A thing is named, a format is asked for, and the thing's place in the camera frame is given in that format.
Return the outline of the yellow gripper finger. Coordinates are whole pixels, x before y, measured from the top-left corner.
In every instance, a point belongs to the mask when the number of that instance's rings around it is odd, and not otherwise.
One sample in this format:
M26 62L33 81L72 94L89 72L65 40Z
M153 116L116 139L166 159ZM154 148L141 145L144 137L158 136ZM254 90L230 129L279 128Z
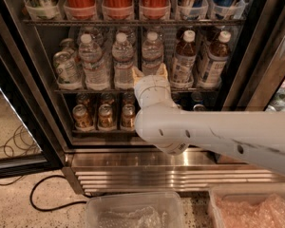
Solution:
M144 74L135 66L132 67L132 76L133 76L133 82L137 83Z
M168 72L166 69L165 63L161 63L159 69L156 72L157 75L162 76L163 78L168 78Z

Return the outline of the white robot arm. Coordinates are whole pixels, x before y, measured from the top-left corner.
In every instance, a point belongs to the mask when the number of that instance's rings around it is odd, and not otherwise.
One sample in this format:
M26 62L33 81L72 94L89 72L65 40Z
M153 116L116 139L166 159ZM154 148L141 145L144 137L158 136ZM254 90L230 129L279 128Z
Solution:
M185 111L172 100L165 65L155 75L136 67L132 74L144 141L176 155L195 145L285 176L285 111Z

